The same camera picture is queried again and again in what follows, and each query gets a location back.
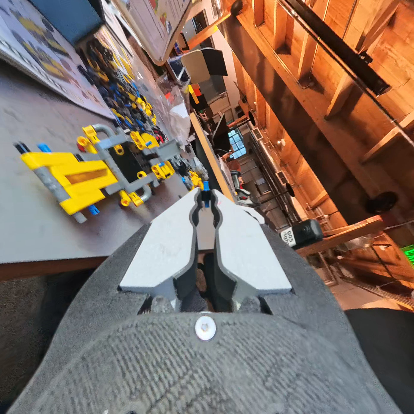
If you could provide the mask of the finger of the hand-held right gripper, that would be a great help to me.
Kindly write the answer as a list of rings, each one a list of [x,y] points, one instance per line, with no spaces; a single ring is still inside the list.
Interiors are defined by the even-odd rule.
[[[255,210],[254,208],[251,208],[251,207],[247,207],[247,206],[241,206],[241,208],[246,213],[251,215],[251,217],[255,218],[260,224],[265,224],[265,218],[257,210]]]

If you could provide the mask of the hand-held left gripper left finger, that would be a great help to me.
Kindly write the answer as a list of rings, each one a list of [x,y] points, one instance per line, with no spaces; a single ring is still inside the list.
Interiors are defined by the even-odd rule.
[[[199,188],[155,218],[119,288],[152,297],[184,298],[195,287]]]

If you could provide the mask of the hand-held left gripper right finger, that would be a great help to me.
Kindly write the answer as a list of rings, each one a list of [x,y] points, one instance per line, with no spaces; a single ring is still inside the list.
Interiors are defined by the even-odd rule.
[[[214,282],[232,310],[239,309],[248,297],[292,293],[292,284],[263,231],[265,224],[241,206],[212,190]]]

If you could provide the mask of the grey desk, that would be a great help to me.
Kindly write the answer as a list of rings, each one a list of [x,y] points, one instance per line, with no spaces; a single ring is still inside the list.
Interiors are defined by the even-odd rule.
[[[1,62],[1,263],[75,260],[108,256],[140,226],[188,193],[181,177],[155,188],[141,207],[122,208],[114,195],[97,203],[100,213],[85,213],[79,224],[58,205],[51,192],[20,159],[13,143],[38,150],[45,143],[56,152],[77,152],[81,127],[109,120],[90,112]]]

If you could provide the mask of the dark table with wooden edge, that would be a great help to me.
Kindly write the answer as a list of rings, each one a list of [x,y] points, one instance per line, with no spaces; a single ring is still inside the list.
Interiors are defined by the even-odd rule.
[[[211,182],[214,180],[217,183],[218,189],[222,194],[227,197],[233,203],[236,202],[235,191],[232,190],[230,184],[227,182],[226,176],[223,174],[223,171],[220,168],[219,159],[215,155],[210,141],[208,140],[204,130],[201,127],[201,124],[196,117],[195,113],[190,114],[190,121],[194,127],[196,138],[198,139],[198,151],[204,154],[204,158],[207,160],[209,166],[209,178]]]

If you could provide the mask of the yellow grey brick vehicle model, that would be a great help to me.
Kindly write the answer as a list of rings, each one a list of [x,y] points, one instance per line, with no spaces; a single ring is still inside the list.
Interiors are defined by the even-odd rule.
[[[77,154],[52,152],[46,144],[32,152],[23,142],[14,143],[22,161],[78,223],[86,221],[84,210],[97,215],[96,203],[108,195],[118,194],[123,207],[141,206],[174,174],[170,161],[180,155],[174,139],[102,124],[82,130]]]

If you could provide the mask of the clear bag with red print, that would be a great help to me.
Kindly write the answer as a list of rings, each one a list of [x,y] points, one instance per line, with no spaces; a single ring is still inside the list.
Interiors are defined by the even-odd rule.
[[[167,72],[164,72],[157,80],[163,96],[167,99],[171,107],[184,104],[188,109],[190,107],[189,92],[184,85],[173,79]]]

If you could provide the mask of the person's black jacket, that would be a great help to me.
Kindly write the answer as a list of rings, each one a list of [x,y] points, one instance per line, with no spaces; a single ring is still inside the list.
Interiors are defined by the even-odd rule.
[[[346,310],[372,370],[402,413],[414,412],[414,314],[389,308]]]

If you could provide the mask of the pile of loose building pieces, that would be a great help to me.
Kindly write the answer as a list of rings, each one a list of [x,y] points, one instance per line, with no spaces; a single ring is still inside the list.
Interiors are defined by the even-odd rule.
[[[101,94],[112,114],[114,127],[122,127],[126,132],[155,132],[163,140],[172,140],[169,122],[169,110],[172,108],[163,96],[151,73],[138,61],[136,66],[121,58],[118,51],[108,48],[99,39],[86,42],[78,53],[85,64],[79,66],[81,73],[93,83]],[[196,157],[190,159],[180,155],[170,163],[174,173],[178,172],[187,189],[201,188],[208,175]]]

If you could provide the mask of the open instruction booklet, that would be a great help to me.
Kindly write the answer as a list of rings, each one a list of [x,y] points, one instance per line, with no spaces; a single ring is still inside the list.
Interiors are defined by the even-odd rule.
[[[73,45],[31,1],[0,2],[1,60],[90,112],[114,120]]]

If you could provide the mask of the blue cardboard kit box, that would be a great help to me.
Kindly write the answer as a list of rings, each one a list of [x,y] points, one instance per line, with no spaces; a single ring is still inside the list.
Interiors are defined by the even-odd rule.
[[[31,0],[72,45],[94,35],[105,23],[101,0]]]

